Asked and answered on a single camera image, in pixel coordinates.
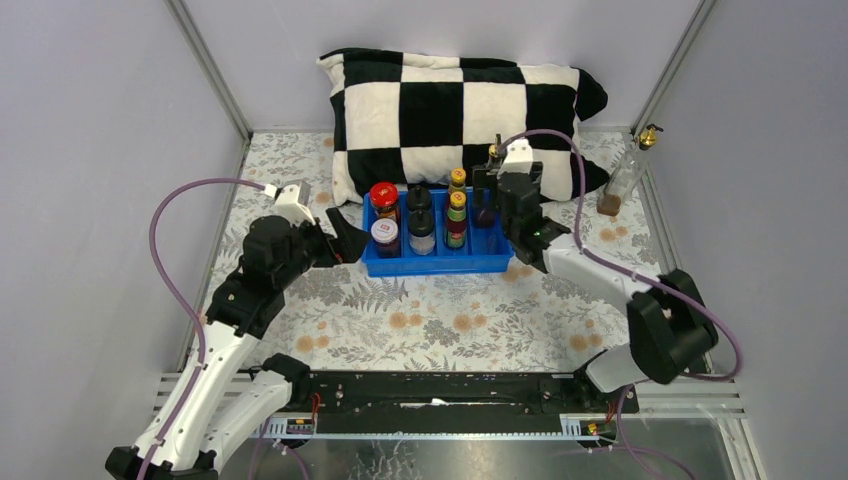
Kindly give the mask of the white lid sauce jar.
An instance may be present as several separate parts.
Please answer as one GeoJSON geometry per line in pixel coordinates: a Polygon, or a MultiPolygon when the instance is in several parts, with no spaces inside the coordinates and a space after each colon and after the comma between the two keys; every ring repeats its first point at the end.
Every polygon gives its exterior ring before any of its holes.
{"type": "Polygon", "coordinates": [[[398,223],[392,218],[379,218],[370,233],[378,258],[398,258],[401,255],[401,237],[398,223]]]}

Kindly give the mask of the gold top oil bottle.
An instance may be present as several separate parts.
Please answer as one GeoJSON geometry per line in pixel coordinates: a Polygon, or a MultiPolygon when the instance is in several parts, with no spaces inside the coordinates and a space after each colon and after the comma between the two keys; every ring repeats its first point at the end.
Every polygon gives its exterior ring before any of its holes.
{"type": "Polygon", "coordinates": [[[596,203],[596,211],[599,214],[616,217],[620,213],[623,205],[647,172],[646,153],[657,143],[658,133],[663,131],[662,127],[651,123],[628,141],[609,181],[599,195],[596,203]]]}
{"type": "Polygon", "coordinates": [[[498,172],[504,156],[500,150],[502,136],[488,148],[487,161],[472,170],[472,220],[477,228],[491,228],[497,219],[498,172]]]}

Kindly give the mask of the red lid sauce jar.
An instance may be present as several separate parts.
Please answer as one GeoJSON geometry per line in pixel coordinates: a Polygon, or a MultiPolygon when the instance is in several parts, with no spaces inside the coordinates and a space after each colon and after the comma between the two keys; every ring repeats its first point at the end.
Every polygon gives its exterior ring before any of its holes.
{"type": "Polygon", "coordinates": [[[399,191],[391,182],[378,182],[369,192],[370,203],[378,219],[400,223],[399,191]]]}

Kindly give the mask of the blue plastic divided bin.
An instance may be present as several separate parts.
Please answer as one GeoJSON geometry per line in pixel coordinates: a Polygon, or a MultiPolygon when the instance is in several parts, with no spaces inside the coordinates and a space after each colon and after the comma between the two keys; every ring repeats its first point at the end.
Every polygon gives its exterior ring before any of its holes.
{"type": "Polygon", "coordinates": [[[500,222],[495,221],[494,225],[488,228],[480,228],[469,222],[464,245],[459,249],[451,249],[445,243],[447,191],[432,189],[430,194],[435,222],[433,251],[427,255],[413,252],[407,227],[409,213],[406,193],[401,191],[398,202],[402,221],[399,255],[394,258],[381,258],[377,253],[376,243],[371,240],[362,256],[368,275],[391,277],[504,272],[514,252],[502,232],[500,222]]]}

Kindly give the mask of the yellow cap sauce bottle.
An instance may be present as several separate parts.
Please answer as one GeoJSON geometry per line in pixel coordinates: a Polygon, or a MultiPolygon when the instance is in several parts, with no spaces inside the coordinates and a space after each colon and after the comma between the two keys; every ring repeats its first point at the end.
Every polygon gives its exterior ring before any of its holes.
{"type": "Polygon", "coordinates": [[[466,192],[466,180],[467,174],[463,168],[455,168],[450,172],[449,177],[449,194],[452,195],[456,192],[466,192]]]}
{"type": "Polygon", "coordinates": [[[458,250],[466,243],[467,232],[467,196],[459,190],[448,196],[445,213],[446,246],[458,250]]]}

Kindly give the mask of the black cap shaker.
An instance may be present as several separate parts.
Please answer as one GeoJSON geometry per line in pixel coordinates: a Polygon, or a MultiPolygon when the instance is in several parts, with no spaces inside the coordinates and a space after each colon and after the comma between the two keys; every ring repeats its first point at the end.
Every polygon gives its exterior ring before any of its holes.
{"type": "Polygon", "coordinates": [[[433,205],[432,194],[423,186],[412,186],[406,193],[405,205],[410,214],[430,211],[433,205]]]}
{"type": "Polygon", "coordinates": [[[409,245],[419,256],[430,255],[435,249],[435,220],[428,210],[414,210],[407,219],[409,245]]]}

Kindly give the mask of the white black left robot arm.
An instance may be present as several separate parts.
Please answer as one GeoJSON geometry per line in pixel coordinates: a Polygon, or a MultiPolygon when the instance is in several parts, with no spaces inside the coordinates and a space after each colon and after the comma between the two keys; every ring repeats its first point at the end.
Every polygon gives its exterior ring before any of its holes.
{"type": "Polygon", "coordinates": [[[215,290],[197,350],[149,427],[131,446],[116,447],[105,468],[115,479],[216,479],[239,446],[277,410],[296,411],[311,394],[309,367],[276,354],[247,392],[226,408],[225,389],[285,305],[284,292],[311,268],[357,262],[368,233],[336,208],[334,229],[282,216],[253,221],[236,270],[215,290]]]}

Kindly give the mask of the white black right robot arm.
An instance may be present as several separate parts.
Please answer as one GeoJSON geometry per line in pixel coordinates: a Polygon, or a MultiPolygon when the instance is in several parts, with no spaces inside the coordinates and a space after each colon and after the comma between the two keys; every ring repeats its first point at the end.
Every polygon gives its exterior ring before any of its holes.
{"type": "Polygon", "coordinates": [[[625,315],[628,342],[578,368],[575,402],[597,412],[626,385],[671,383],[719,340],[694,280],[680,269],[643,275],[579,246],[578,232],[543,215],[534,183],[540,172],[540,164],[508,173],[478,166],[471,176],[472,199],[474,206],[499,216],[522,263],[582,284],[625,315]]]}

